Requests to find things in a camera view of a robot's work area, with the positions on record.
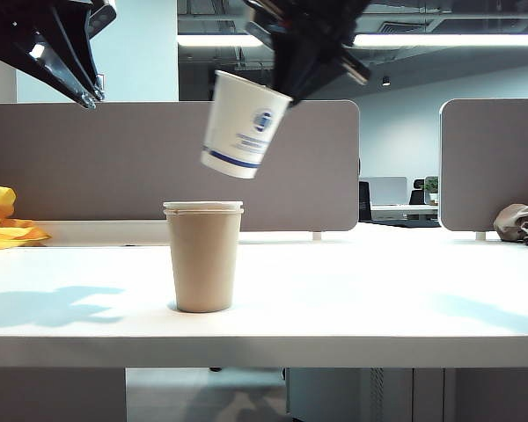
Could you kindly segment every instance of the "gray divider panel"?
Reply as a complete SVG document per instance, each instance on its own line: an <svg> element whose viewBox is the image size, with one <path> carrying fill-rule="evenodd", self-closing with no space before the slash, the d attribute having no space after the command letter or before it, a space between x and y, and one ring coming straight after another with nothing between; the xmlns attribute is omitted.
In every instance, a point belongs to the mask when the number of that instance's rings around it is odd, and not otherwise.
<svg viewBox="0 0 528 422"><path fill-rule="evenodd" d="M528 99L456 99L441 111L440 219L490 231L513 203L528 205Z"/></svg>
<svg viewBox="0 0 528 422"><path fill-rule="evenodd" d="M346 230L358 216L358 110L290 110L255 179L200 163L209 102L0 105L0 186L18 218L162 219L166 200L242 200L242 230Z"/></svg>

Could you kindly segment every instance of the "white paper cup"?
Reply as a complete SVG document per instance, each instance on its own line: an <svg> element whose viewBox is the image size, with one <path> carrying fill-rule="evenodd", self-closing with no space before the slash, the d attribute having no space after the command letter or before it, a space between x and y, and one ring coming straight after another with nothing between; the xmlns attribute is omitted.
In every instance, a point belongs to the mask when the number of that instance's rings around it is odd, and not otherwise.
<svg viewBox="0 0 528 422"><path fill-rule="evenodd" d="M178 309L214 312L231 306L242 204L165 202Z"/></svg>
<svg viewBox="0 0 528 422"><path fill-rule="evenodd" d="M291 97L216 70L202 163L235 178L253 178Z"/></svg>

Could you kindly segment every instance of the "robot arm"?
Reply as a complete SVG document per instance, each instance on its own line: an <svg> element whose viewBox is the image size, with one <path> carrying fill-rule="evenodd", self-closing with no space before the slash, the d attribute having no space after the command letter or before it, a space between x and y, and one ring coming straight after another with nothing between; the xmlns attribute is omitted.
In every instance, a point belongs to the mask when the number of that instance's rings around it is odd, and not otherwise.
<svg viewBox="0 0 528 422"><path fill-rule="evenodd" d="M293 105L349 73L365 84L370 71L345 48L370 0L244 0L254 9L246 30L275 52L272 89Z"/></svg>
<svg viewBox="0 0 528 422"><path fill-rule="evenodd" d="M0 60L95 108L90 38L114 18L113 0L0 0Z"/></svg>

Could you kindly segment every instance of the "blue logo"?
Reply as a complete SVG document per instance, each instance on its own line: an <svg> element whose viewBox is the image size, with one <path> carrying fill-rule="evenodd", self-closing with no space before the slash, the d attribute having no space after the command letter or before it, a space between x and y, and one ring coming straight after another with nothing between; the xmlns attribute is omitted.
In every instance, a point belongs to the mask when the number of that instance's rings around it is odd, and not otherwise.
<svg viewBox="0 0 528 422"><path fill-rule="evenodd" d="M258 132L264 132L272 124L272 111L259 110L254 116L253 124Z"/></svg>

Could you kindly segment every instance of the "desk surface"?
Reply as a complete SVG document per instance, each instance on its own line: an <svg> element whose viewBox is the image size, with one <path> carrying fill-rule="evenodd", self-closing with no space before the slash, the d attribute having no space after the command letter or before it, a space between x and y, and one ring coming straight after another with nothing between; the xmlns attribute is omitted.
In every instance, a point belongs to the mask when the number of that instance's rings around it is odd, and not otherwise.
<svg viewBox="0 0 528 422"><path fill-rule="evenodd" d="M438 205L372 205L372 211L402 211L402 212L411 212L411 211L430 211L438 212Z"/></svg>
<svg viewBox="0 0 528 422"><path fill-rule="evenodd" d="M0 251L0 366L526 367L528 247L469 236L246 235L213 314L175 310L167 247Z"/></svg>

